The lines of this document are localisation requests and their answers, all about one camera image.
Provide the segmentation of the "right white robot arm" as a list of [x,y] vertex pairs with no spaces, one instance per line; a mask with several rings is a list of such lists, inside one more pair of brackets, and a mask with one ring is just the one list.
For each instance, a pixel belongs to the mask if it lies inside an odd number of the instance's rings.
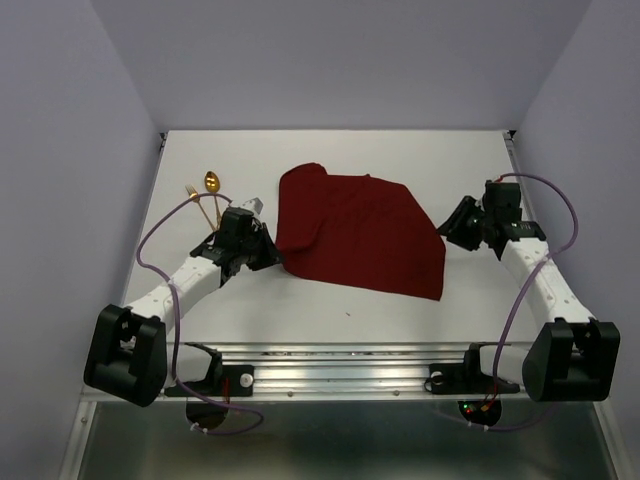
[[433,367],[435,393],[488,394],[524,389],[536,402],[605,400],[610,393],[621,335],[598,320],[559,271],[555,258],[571,242],[552,249],[538,223],[526,220],[514,174],[485,184],[481,199],[464,197],[439,227],[449,243],[467,251],[492,250],[513,276],[519,293],[499,340],[474,343],[462,363]]

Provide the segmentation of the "dark red cloth napkin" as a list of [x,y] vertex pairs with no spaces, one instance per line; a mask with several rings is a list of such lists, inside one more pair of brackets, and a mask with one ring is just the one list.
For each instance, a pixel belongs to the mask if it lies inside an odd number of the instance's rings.
[[403,184],[299,165],[279,181],[276,246],[306,280],[438,301],[446,247]]

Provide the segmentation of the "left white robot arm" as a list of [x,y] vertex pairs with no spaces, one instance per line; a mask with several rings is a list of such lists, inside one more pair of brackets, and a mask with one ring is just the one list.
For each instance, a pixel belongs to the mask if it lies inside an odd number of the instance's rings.
[[[169,344],[167,339],[179,338],[180,320],[241,268],[259,271],[281,263],[260,219],[262,208],[258,198],[229,206],[219,230],[173,274],[163,274],[161,284],[125,306],[109,304],[99,313],[84,368],[87,386],[141,407],[181,384],[202,395],[231,389],[220,352],[195,342]],[[179,372],[185,374],[181,382],[175,378]]]

